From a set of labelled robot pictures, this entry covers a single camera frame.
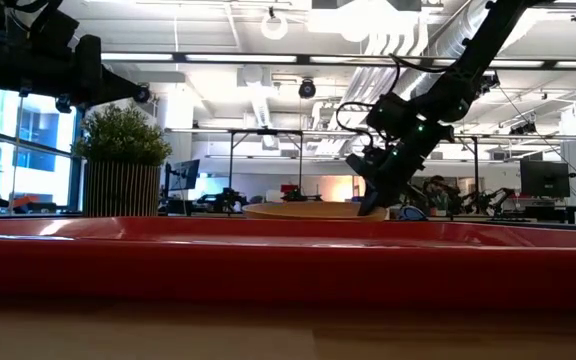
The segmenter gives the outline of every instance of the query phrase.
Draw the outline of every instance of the cable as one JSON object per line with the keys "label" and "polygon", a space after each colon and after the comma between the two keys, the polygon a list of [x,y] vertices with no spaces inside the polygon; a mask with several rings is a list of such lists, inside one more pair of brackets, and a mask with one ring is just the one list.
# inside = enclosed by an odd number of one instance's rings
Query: cable
{"label": "cable", "polygon": [[15,23],[15,25],[17,25],[21,30],[25,32],[30,32],[30,28],[26,24],[24,24],[23,21],[19,20],[19,18],[17,17],[15,9],[9,9],[8,14],[10,15],[10,18]]}
{"label": "cable", "polygon": [[397,86],[397,83],[399,82],[399,74],[401,74],[401,65],[399,65],[398,61],[395,61],[395,66],[397,67],[397,72],[395,73],[395,81],[392,82],[392,85],[390,85],[390,88],[388,89],[388,92],[386,94],[390,94],[393,90],[395,90],[395,86]]}
{"label": "cable", "polygon": [[[513,101],[510,99],[510,97],[508,96],[508,94],[506,94],[506,91],[504,91],[504,89],[499,86],[499,90],[501,91],[502,94],[504,94],[504,96],[506,97],[506,99],[508,100],[508,102],[510,103],[510,105],[512,105],[513,108],[515,108],[515,111],[517,111],[517,114],[519,114],[519,116],[521,116],[521,118],[526,121],[526,122],[530,122],[528,119],[526,119],[526,117],[524,116],[524,114],[519,110],[519,108],[517,108],[517,105],[515,105],[515,103],[513,103]],[[561,158],[561,160],[563,162],[565,162],[566,164],[568,164],[568,166],[570,166],[575,172],[576,172],[576,168],[574,166],[572,166],[572,164],[570,162],[568,162],[568,160],[564,159],[563,156],[561,156],[561,153],[554,147],[552,146],[551,143],[548,142],[548,140],[546,139],[546,137],[542,136],[535,128],[535,133],[541,138],[541,140],[543,140],[543,142],[546,143],[546,145],[550,146],[550,148],[552,149],[552,151],[555,152],[555,154],[559,155],[559,157]]]}
{"label": "cable", "polygon": [[348,106],[348,105],[359,105],[359,106],[365,106],[368,108],[372,108],[374,105],[372,104],[366,104],[366,103],[362,103],[362,102],[357,102],[357,101],[347,101],[341,105],[339,105],[339,107],[337,108],[337,111],[335,111],[335,119],[337,120],[337,125],[339,125],[340,128],[346,130],[346,131],[351,131],[357,134],[363,134],[368,136],[368,139],[370,139],[370,143],[368,144],[369,147],[374,147],[374,140],[372,139],[372,135],[370,134],[370,132],[363,130],[363,129],[353,129],[353,128],[349,128],[345,125],[343,125],[340,121],[339,121],[339,112],[341,111],[341,109],[343,109],[344,107]]}
{"label": "cable", "polygon": [[382,138],[386,143],[388,143],[390,140],[388,139],[387,135],[384,135],[381,130],[377,131],[377,134],[379,134],[379,137]]}
{"label": "cable", "polygon": [[32,22],[30,25],[30,33],[31,35],[39,34],[43,27],[48,23],[48,20],[57,12],[59,6],[63,0],[47,0],[46,7],[41,10],[39,15],[35,18],[35,21]]}
{"label": "cable", "polygon": [[443,68],[436,68],[436,69],[431,69],[431,68],[427,68],[427,67],[423,67],[421,65],[417,65],[417,64],[413,64],[408,60],[404,60],[402,58],[400,58],[399,56],[395,55],[395,54],[388,54],[388,56],[395,62],[395,63],[399,63],[402,65],[405,65],[406,67],[409,67],[411,69],[415,69],[418,71],[423,71],[423,72],[427,72],[427,73],[432,73],[432,74],[440,74],[440,73],[444,73],[448,70],[450,70],[450,68],[452,68],[452,65],[450,66],[446,66]]}

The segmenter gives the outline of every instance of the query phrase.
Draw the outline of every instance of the wooden bowl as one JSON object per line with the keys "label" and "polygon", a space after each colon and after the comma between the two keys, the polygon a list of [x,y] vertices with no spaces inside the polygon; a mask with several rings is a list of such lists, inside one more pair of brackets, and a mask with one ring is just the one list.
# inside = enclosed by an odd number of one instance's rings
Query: wooden bowl
{"label": "wooden bowl", "polygon": [[354,220],[383,221],[386,209],[376,208],[370,215],[357,216],[360,204],[346,202],[287,202],[254,204],[243,207],[249,219]]}

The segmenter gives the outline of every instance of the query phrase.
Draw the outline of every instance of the computer monitor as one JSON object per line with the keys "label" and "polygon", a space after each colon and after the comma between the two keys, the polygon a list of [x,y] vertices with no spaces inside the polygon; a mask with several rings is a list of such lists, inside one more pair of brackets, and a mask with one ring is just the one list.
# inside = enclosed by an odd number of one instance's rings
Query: computer monitor
{"label": "computer monitor", "polygon": [[191,190],[195,188],[199,173],[199,160],[185,161],[172,165],[170,191]]}
{"label": "computer monitor", "polygon": [[551,161],[520,162],[521,193],[553,198],[570,197],[568,164]]}

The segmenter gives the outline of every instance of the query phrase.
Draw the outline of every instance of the potted plant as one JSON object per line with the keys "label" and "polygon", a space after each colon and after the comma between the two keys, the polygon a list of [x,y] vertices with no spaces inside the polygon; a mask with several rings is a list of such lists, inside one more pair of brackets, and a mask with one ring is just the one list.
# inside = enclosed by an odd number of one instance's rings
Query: potted plant
{"label": "potted plant", "polygon": [[156,216],[160,165],[172,148],[159,126],[135,104],[114,104],[82,122],[84,136],[72,146],[84,167],[85,216]]}

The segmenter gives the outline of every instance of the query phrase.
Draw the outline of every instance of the overhead rig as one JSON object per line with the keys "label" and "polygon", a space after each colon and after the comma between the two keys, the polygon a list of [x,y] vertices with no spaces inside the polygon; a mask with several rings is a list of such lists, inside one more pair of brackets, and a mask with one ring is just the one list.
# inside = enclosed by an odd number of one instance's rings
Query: overhead rig
{"label": "overhead rig", "polygon": [[[0,1],[0,89],[51,96],[60,112],[123,98],[146,102],[147,86],[128,81],[101,63],[101,39],[73,42],[79,22],[58,10],[62,0]],[[20,13],[35,16],[26,25]]]}

